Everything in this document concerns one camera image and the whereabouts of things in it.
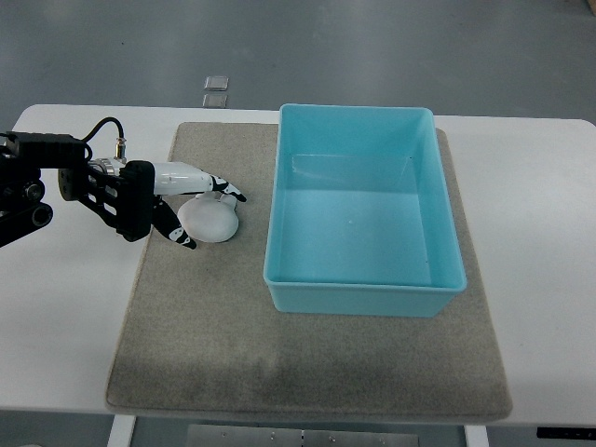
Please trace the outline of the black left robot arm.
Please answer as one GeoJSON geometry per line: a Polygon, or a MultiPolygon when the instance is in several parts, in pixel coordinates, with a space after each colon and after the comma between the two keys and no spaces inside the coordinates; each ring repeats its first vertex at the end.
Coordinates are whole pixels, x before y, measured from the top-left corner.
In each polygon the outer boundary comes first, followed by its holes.
{"type": "Polygon", "coordinates": [[[116,152],[125,150],[120,121],[108,116],[81,139],[63,133],[5,131],[1,134],[1,245],[47,226],[53,209],[43,202],[43,169],[82,169],[92,157],[89,141],[107,123],[117,129],[116,152]]]}

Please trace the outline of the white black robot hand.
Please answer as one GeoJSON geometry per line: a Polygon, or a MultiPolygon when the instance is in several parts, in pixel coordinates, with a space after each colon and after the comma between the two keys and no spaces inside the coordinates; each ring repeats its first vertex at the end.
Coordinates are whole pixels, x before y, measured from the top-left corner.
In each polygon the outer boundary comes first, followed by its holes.
{"type": "Polygon", "coordinates": [[[220,194],[232,203],[247,198],[227,180],[183,162],[149,164],[148,190],[152,198],[152,226],[164,237],[193,250],[195,241],[187,235],[183,225],[162,196],[220,194]]]}

